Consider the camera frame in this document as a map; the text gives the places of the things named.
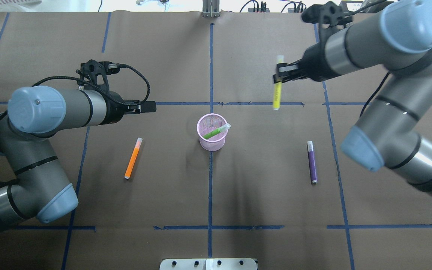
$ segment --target mesh cup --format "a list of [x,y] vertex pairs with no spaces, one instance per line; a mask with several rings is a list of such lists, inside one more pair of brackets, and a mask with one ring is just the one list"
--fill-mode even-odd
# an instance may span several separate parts
[[201,144],[202,148],[208,151],[217,151],[221,149],[226,141],[226,134],[228,134],[227,130],[209,139],[203,138],[203,135],[210,133],[216,128],[226,125],[227,123],[228,122],[226,119],[224,119],[224,117],[216,113],[209,113],[201,117],[198,121],[196,129],[199,135],[199,143]]

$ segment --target metal bracket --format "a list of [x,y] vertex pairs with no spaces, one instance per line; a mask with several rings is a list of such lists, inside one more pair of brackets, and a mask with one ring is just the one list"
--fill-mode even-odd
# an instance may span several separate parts
[[251,258],[165,259],[159,270],[257,270],[257,262]]
[[[116,74],[120,71],[120,68],[116,67],[113,62],[96,60],[89,60],[86,63],[81,63],[81,70],[76,70],[76,73],[80,75],[80,79],[87,79],[89,82],[96,84],[102,91],[109,93],[110,84],[108,83],[107,75]],[[98,84],[98,75],[103,77],[103,84]],[[78,82],[79,86],[83,89],[95,90],[94,87]]]
[[203,17],[219,17],[219,0],[202,0],[202,16]]
[[[139,100],[125,100],[125,102],[139,102]],[[143,104],[137,106],[129,106],[129,110],[124,114],[140,114],[140,113],[154,113],[156,112],[155,101],[145,101]]]

